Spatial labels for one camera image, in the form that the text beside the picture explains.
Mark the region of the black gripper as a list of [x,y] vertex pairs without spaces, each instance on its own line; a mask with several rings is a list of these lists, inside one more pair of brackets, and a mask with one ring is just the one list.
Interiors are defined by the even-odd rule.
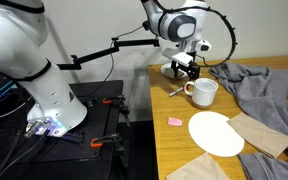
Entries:
[[178,77],[178,69],[184,71],[188,76],[189,80],[196,80],[200,75],[200,67],[194,62],[194,60],[189,64],[188,67],[185,67],[175,61],[171,62],[171,69],[173,70],[173,77]]

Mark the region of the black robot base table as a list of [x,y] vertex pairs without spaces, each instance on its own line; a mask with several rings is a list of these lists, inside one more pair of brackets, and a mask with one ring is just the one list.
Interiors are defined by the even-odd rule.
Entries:
[[0,104],[0,180],[109,180],[113,143],[91,148],[93,138],[116,132],[121,101],[102,100],[122,95],[121,80],[79,83],[72,86],[87,108],[87,116],[62,137],[24,137],[26,114],[33,102],[19,89]]

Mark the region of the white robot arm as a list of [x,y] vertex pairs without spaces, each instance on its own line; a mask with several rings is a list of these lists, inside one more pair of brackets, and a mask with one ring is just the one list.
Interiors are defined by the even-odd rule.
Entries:
[[[196,79],[199,67],[191,54],[201,39],[206,13],[204,0],[186,0],[178,9],[165,9],[157,0],[141,0],[148,18],[148,29],[165,40],[177,42],[177,50],[163,55]],[[79,125],[87,109],[73,93],[60,67],[41,55],[48,27],[42,0],[0,0],[0,73],[17,81],[34,98],[27,115],[26,134],[61,137]]]

